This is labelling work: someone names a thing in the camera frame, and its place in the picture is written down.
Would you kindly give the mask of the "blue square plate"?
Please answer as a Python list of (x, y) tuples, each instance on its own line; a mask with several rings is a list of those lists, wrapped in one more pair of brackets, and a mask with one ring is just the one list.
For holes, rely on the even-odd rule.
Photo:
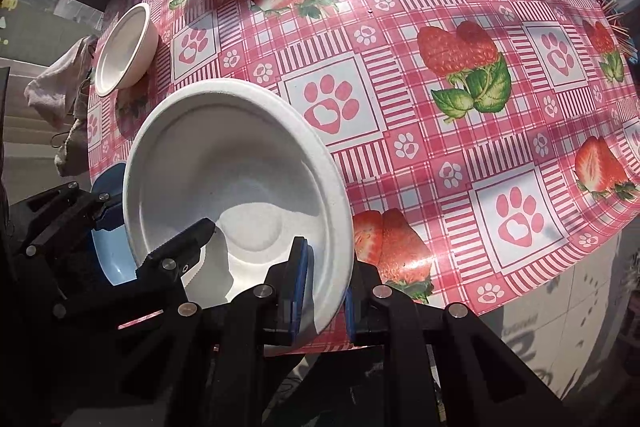
[[(101, 173), (92, 184), (91, 193), (122, 192), (126, 165), (113, 165)], [(113, 231), (92, 231), (96, 257), (107, 280), (114, 286), (133, 281), (137, 265), (128, 244), (125, 225)]]

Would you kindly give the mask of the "white paper bowl large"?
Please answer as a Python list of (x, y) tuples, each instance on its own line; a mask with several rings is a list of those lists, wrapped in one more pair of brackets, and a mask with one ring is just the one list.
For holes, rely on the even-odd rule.
[(160, 102), (132, 144), (122, 212), (137, 261), (196, 221), (214, 222), (184, 278), (202, 307), (261, 284), (303, 237), (310, 260), (295, 346), (341, 309), (355, 259), (342, 178), (317, 133), (267, 89), (209, 79)]

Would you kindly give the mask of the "white towel on rack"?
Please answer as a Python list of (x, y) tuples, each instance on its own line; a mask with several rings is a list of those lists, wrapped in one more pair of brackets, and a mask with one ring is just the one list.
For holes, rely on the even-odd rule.
[(94, 35), (80, 38), (24, 90), (27, 106), (58, 131), (73, 114), (72, 127), (54, 158), (60, 176), (79, 176), (89, 169), (88, 96), (97, 42)]

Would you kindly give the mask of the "pink checked strawberry tablecloth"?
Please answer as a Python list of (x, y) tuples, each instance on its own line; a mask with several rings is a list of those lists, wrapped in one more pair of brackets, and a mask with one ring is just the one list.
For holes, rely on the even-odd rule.
[(112, 0), (160, 36), (128, 94), (89, 103), (89, 168), (126, 160), (166, 95), (266, 88), (329, 149), (355, 211), (400, 209), (436, 303), (496, 309), (639, 212), (639, 101), (596, 0)]

